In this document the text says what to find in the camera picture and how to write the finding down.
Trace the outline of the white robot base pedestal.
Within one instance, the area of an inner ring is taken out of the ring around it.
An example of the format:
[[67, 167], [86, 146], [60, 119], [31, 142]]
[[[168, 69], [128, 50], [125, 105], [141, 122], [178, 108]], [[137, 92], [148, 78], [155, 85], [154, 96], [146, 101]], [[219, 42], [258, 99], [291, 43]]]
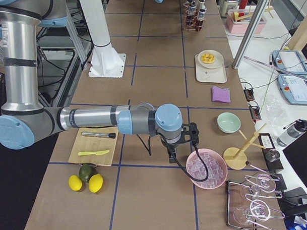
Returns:
[[89, 77], [121, 78], [126, 55], [112, 46], [102, 0], [79, 0], [94, 49]]

